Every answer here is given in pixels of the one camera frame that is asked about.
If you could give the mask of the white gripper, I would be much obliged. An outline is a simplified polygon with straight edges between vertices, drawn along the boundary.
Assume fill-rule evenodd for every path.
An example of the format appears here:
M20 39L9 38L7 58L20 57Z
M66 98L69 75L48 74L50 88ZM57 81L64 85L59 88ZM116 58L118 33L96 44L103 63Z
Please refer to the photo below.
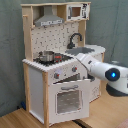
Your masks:
M85 55L83 53L79 53L76 56L76 59L88 70L90 71L97 60L91 55Z

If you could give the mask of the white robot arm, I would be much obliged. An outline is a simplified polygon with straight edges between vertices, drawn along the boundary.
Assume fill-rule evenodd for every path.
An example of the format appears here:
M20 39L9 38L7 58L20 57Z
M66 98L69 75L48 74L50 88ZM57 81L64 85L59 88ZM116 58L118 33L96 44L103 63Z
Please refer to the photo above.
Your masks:
M77 60L89 74L107 82L106 91L115 97L128 96L128 68L100 62L91 55L79 53Z

